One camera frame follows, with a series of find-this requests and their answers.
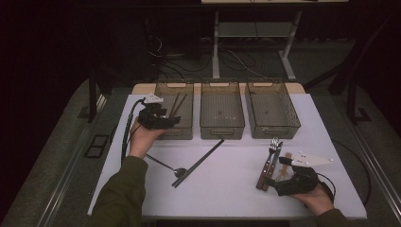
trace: human hand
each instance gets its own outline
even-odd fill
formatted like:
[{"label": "human hand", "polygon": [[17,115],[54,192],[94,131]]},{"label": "human hand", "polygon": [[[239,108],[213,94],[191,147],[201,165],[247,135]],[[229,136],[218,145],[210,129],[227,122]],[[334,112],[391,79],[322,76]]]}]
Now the human hand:
[{"label": "human hand", "polygon": [[315,216],[335,208],[330,197],[319,183],[313,191],[291,195],[291,197],[303,202]]},{"label": "human hand", "polygon": [[130,130],[131,142],[130,153],[128,155],[142,159],[145,158],[153,142],[159,135],[165,132],[166,130],[148,130],[138,123],[138,117],[136,117]]}]

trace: table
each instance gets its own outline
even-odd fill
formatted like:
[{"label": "table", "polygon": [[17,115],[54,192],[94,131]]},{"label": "table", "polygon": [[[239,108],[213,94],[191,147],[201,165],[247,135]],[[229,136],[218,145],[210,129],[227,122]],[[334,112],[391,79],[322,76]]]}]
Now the table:
[{"label": "table", "polygon": [[[148,152],[173,167],[190,168],[217,140],[201,140],[199,126],[200,88],[194,94],[194,138],[192,140],[159,140]],[[88,214],[92,212],[99,190],[120,168],[121,141],[132,104],[148,94],[154,84],[138,84],[129,96],[115,132],[106,163],[100,175]],[[303,93],[302,86],[289,84],[290,97],[302,127],[291,140],[283,140],[282,155],[299,151],[334,159],[327,166],[316,166],[337,187],[335,205],[348,218],[366,218],[366,210],[356,189],[348,177],[340,158],[330,141],[311,96]],[[264,192],[255,188],[262,165],[268,157],[270,140],[252,139],[242,97],[246,127],[241,140],[226,140],[210,155],[180,186],[171,184],[176,180],[171,170],[150,159],[146,178],[147,196],[143,204],[144,219],[157,218],[209,218],[209,219],[295,219],[312,214],[298,201],[278,197],[270,188]]]}]

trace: black cable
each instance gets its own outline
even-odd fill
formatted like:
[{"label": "black cable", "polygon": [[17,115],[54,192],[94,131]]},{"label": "black cable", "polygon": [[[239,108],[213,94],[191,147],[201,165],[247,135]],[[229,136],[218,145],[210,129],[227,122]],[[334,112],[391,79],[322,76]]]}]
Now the black cable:
[{"label": "black cable", "polygon": [[369,198],[371,197],[371,192],[372,192],[372,180],[371,180],[371,176],[369,174],[368,167],[366,167],[366,165],[363,163],[363,161],[357,156],[357,154],[354,151],[352,151],[351,149],[349,149],[348,147],[346,147],[344,144],[342,144],[341,142],[339,142],[337,140],[332,139],[331,141],[337,143],[338,145],[342,146],[343,148],[348,150],[350,153],[352,153],[357,158],[357,160],[360,162],[360,164],[362,165],[363,170],[366,173],[366,178],[368,181],[368,192],[367,192],[365,200],[363,201],[363,205],[366,206],[366,204],[369,201]]},{"label": "black cable", "polygon": [[255,18],[255,16],[254,16],[255,14],[256,14],[256,11],[253,10],[252,16],[253,16],[254,33],[255,33],[255,35],[256,35],[256,38],[259,38],[259,32],[258,32],[258,30],[257,30],[256,18]]},{"label": "black cable", "polygon": [[207,68],[207,66],[209,66],[211,59],[212,59],[212,56],[210,56],[210,58],[208,58],[208,61],[207,61],[206,65],[204,65],[204,66],[203,66],[202,68],[200,68],[200,69],[186,69],[186,68],[184,68],[184,67],[180,66],[179,64],[177,64],[177,63],[175,63],[175,62],[172,62],[172,61],[167,61],[167,63],[174,64],[175,66],[181,68],[182,70],[184,70],[184,71],[186,71],[186,72],[197,73],[197,72],[200,72],[200,71],[202,71],[202,70],[205,70],[205,69]]},{"label": "black cable", "polygon": [[144,98],[137,100],[137,101],[133,104],[133,106],[132,106],[132,108],[131,108],[131,111],[130,111],[130,114],[129,114],[129,116],[128,116],[127,125],[126,125],[125,132],[124,132],[124,138],[123,138],[123,141],[122,141],[121,164],[123,163],[123,160],[124,160],[124,158],[125,158],[125,156],[126,156],[126,153],[127,153],[127,146],[128,146],[128,143],[129,143],[129,141],[130,141],[130,139],[131,139],[131,137],[132,137],[132,134],[134,134],[134,133],[136,132],[136,130],[138,130],[138,128],[139,128],[139,127],[138,127],[138,128],[130,135],[130,138],[128,137],[128,135],[130,134],[130,129],[131,129],[131,123],[132,123],[132,117],[133,117],[133,110],[135,110],[135,107],[136,107],[136,105],[138,105],[138,103],[143,102],[144,100],[145,100]]},{"label": "black cable", "polygon": [[110,133],[110,138],[111,138],[110,142],[112,142],[114,139],[114,135],[115,135],[115,131],[117,130],[117,126],[118,126],[118,124],[115,124],[115,126],[112,130],[112,133]]},{"label": "black cable", "polygon": [[178,71],[177,69],[175,69],[175,68],[173,68],[173,67],[171,67],[171,66],[165,65],[165,64],[162,64],[162,65],[160,65],[160,66],[163,66],[163,67],[166,67],[166,68],[169,68],[169,69],[174,70],[174,71],[177,72],[177,74],[180,75],[180,77],[183,79],[183,74],[182,74],[180,71]]},{"label": "black cable", "polygon": [[331,183],[331,185],[333,186],[333,199],[336,198],[337,190],[336,190],[336,186],[334,185],[334,183],[328,177],[322,175],[321,173],[316,173],[316,174],[318,174],[319,176],[324,177],[327,181],[329,181]]},{"label": "black cable", "polygon": [[167,79],[174,79],[172,74],[177,74],[177,73],[175,73],[175,72],[164,72],[164,74],[165,74]]},{"label": "black cable", "polygon": [[218,56],[218,60],[221,61],[221,63],[223,63],[227,68],[229,68],[229,69],[231,69],[231,70],[238,71],[238,72],[243,72],[243,71],[246,71],[246,70],[247,70],[246,68],[243,68],[243,67],[240,68],[240,69],[236,69],[236,68],[230,66],[230,65],[226,62],[227,59],[226,59],[225,57],[223,57],[222,55]]},{"label": "black cable", "polygon": [[164,71],[162,71],[162,70],[158,70],[159,71],[159,73],[161,73],[161,74],[163,74],[163,75],[165,75],[165,77],[166,77],[166,79],[168,79],[168,75],[167,75],[167,73],[166,72],[164,72]]},{"label": "black cable", "polygon": [[256,66],[256,60],[248,53],[242,53],[242,54],[247,56],[249,59],[251,59],[251,61],[252,61],[251,64],[247,64],[243,60],[240,60],[240,62],[238,62],[239,57],[232,50],[224,49],[224,48],[222,48],[221,50],[227,51],[230,54],[230,56],[232,56],[233,60],[227,59],[227,61],[229,61],[229,62],[232,62],[234,64],[238,64],[238,65],[241,65],[241,66],[245,66],[245,67],[248,67],[248,68]]},{"label": "black cable", "polygon": [[194,77],[196,77],[198,79],[201,79],[201,76],[199,76],[197,74],[184,74],[184,75],[186,75],[186,76],[194,76]]}]

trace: plastic container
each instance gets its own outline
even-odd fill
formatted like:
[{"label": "plastic container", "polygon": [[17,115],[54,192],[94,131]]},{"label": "plastic container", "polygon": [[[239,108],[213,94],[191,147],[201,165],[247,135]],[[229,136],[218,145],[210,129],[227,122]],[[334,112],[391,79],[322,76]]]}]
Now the plastic container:
[{"label": "plastic container", "polygon": [[239,140],[244,132],[236,79],[204,79],[200,95],[200,138]]},{"label": "plastic container", "polygon": [[253,138],[292,139],[301,127],[283,79],[247,79],[245,97]]},{"label": "plastic container", "polygon": [[158,137],[161,140],[191,140],[193,138],[194,80],[159,79],[154,94],[162,97],[166,117],[180,116],[180,123]]}]

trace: dark floor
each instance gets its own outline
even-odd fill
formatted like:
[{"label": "dark floor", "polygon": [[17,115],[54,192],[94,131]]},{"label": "dark floor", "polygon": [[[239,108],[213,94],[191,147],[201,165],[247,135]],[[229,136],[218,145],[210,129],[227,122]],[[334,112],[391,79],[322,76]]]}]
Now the dark floor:
[{"label": "dark floor", "polygon": [[[289,60],[297,82],[305,84],[344,60],[353,46],[350,41],[328,41],[325,43],[295,43]],[[220,45],[220,76],[222,78],[260,77],[244,69],[237,58],[248,68],[265,77],[285,77],[278,59],[277,50],[283,42],[276,40],[225,40]],[[211,77],[211,52],[205,45],[200,61],[179,59],[160,67],[160,78]],[[331,96],[327,87],[331,79],[307,90],[318,108],[323,122],[341,160],[362,201],[366,201],[368,219],[357,220],[355,226],[399,226],[386,187],[380,175],[366,165],[365,145],[372,150],[394,191],[401,191],[397,181],[401,166],[399,152],[401,140],[383,114],[361,89],[357,91],[357,106],[371,117],[369,122],[350,124],[345,116],[346,93]],[[129,87],[115,87],[111,95],[99,101],[99,113],[93,123],[80,118],[88,106],[88,84],[81,84],[70,98],[61,119],[32,168],[26,183],[11,206],[2,226],[83,226],[93,190],[107,156],[107,148],[100,159],[83,158],[92,138],[97,134],[112,135],[119,121]],[[364,167],[367,166],[370,178]],[[206,222],[184,222],[182,226],[199,226]],[[291,220],[289,223],[267,223],[265,221],[215,221],[208,226],[313,226],[313,219]],[[158,222],[157,226],[172,226],[171,222]]]}]

